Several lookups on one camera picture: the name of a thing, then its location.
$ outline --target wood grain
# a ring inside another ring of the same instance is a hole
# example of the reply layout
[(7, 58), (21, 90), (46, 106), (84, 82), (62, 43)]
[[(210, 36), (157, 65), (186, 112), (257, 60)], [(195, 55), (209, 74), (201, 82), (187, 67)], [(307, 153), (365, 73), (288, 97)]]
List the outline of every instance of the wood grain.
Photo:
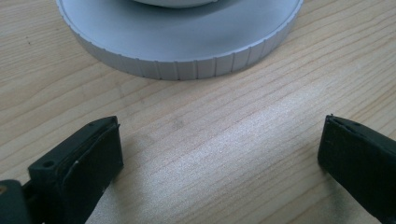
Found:
[(89, 223), (378, 223), (317, 163), (325, 115), (396, 139), (396, 1), (306, 0), (249, 69), (158, 81), (98, 62), (54, 1), (0, 1), (0, 179), (116, 115), (125, 168)]

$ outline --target black plastic jaw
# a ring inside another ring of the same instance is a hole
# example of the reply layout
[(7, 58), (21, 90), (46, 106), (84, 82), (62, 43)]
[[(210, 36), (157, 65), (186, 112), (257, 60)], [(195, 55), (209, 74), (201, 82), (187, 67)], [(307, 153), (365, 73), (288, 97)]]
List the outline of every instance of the black plastic jaw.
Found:
[(0, 182), (0, 223), (85, 223), (122, 167), (117, 118), (91, 122), (34, 162), (23, 188)]
[(370, 214), (396, 223), (396, 142), (357, 122), (326, 118), (318, 162)]

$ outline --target gray metal disc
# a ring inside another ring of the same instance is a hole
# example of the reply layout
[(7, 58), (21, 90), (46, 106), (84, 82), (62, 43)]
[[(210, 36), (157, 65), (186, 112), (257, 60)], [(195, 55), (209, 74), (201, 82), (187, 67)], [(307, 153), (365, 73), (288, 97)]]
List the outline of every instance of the gray metal disc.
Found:
[(221, 76), (257, 62), (286, 38), (303, 0), (220, 0), (165, 8), (131, 0), (57, 0), (95, 58), (140, 77)]

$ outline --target wooden table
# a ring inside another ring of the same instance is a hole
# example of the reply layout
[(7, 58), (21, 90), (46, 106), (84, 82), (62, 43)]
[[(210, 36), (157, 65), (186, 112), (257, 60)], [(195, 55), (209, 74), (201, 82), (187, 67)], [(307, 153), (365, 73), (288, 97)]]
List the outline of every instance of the wooden table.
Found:
[(89, 223), (378, 223), (317, 163), (324, 118), (396, 139), (396, 1), (306, 0), (248, 70), (195, 81), (95, 60), (53, 0), (0, 1), (0, 179), (116, 115), (125, 168)]

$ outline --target screw hole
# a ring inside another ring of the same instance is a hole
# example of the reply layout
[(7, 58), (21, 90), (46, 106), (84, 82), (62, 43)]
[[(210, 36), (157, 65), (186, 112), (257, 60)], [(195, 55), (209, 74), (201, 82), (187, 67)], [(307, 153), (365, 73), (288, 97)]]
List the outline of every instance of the screw hole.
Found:
[(54, 164), (55, 164), (54, 161), (46, 161), (46, 162), (43, 163), (43, 166), (44, 166), (45, 168), (50, 168), (50, 167), (53, 166)]
[(0, 195), (4, 194), (7, 191), (7, 187), (4, 185), (0, 185)]

